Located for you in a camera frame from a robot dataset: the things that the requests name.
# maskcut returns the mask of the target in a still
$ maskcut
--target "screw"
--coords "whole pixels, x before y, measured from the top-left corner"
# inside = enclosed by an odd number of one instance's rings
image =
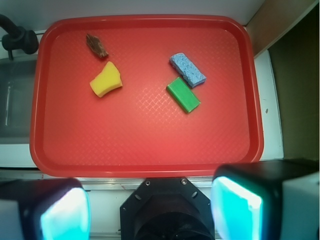
[[[187,184],[187,179],[182,178],[182,179],[181,179],[181,183],[182,183],[182,185],[186,185],[186,184]]]

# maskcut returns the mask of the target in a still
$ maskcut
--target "faucet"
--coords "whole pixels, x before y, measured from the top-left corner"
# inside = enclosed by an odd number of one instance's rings
[[[26,54],[34,54],[38,50],[39,42],[34,31],[16,26],[2,14],[0,14],[0,27],[8,33],[2,37],[2,46],[8,51],[11,61],[14,59],[12,50],[22,49]]]

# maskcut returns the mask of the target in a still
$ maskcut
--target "black pipe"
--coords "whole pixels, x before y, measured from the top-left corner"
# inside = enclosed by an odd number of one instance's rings
[[[20,37],[20,29],[5,15],[0,14],[0,27],[3,28],[13,39]]]

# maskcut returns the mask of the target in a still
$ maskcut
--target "sink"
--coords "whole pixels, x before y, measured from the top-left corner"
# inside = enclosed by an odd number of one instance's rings
[[[37,55],[0,60],[0,144],[28,144]]]

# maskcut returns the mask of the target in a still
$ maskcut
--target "wall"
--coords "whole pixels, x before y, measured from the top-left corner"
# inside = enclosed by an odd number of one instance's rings
[[[61,19],[136,14],[230,17],[246,25],[265,0],[1,0],[0,14],[34,31]]]
[[[284,157],[319,160],[319,4],[269,53]]]

